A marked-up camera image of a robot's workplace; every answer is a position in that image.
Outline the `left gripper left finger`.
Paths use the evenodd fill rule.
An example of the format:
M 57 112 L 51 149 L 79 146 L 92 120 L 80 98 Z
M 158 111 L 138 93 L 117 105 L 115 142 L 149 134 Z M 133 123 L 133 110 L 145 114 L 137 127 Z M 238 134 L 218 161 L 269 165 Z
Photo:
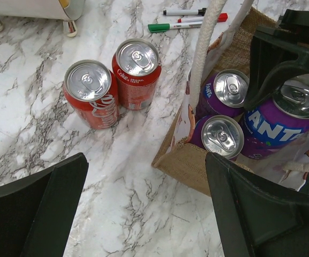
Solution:
M 63 256 L 87 171 L 78 153 L 0 186 L 0 256 Z

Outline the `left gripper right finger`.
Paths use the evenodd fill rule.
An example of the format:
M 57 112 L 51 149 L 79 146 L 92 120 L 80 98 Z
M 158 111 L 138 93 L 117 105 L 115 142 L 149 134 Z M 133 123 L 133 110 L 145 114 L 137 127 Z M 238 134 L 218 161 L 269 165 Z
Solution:
M 206 173 L 225 256 L 309 256 L 309 195 L 216 153 Z

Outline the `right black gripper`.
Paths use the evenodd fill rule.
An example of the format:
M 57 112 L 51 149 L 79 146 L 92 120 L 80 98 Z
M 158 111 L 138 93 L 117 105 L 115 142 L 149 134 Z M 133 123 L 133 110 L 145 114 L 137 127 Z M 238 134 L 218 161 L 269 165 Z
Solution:
M 284 82 L 305 74 L 309 74 L 309 11 L 287 9 L 278 19 L 277 28 L 256 27 L 244 108 L 254 109 Z

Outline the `purple soda can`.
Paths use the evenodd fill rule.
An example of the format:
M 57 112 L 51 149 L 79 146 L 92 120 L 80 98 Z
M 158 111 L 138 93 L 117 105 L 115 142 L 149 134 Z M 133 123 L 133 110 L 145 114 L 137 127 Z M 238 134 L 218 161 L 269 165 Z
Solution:
M 208 115 L 196 123 L 189 143 L 234 161 L 243 149 L 244 133 L 233 118 Z
M 241 154 L 255 160 L 266 158 L 309 131 L 309 80 L 286 81 L 239 121 L 244 133 Z
M 227 69 L 213 74 L 202 86 L 195 119 L 208 115 L 225 115 L 231 118 L 244 112 L 244 100 L 249 78 L 243 72 Z

